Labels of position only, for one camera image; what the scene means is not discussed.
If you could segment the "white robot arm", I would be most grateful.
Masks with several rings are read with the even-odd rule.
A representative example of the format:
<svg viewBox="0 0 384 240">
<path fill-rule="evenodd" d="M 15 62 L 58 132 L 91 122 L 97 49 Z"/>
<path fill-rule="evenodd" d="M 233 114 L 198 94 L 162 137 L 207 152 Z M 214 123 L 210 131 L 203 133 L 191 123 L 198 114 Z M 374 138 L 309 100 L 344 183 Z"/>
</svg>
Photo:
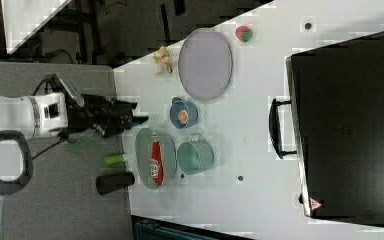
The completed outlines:
<svg viewBox="0 0 384 240">
<path fill-rule="evenodd" d="M 133 114 L 136 107 L 135 102 L 93 94 L 0 96 L 0 131 L 19 131 L 25 138 L 35 139 L 64 138 L 93 129 L 106 138 L 148 120 Z"/>
</svg>

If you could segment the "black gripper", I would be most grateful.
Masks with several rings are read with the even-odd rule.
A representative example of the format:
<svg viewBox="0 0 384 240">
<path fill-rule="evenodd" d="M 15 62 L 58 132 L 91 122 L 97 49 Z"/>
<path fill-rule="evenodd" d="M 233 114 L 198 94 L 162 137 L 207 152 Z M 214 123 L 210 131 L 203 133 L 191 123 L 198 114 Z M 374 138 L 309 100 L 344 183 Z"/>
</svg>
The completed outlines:
<svg viewBox="0 0 384 240">
<path fill-rule="evenodd" d="M 67 101 L 68 131 L 97 130 L 102 137 L 110 137 L 145 123 L 148 116 L 134 116 L 136 103 L 99 95 L 82 94 L 84 105 Z"/>
</svg>

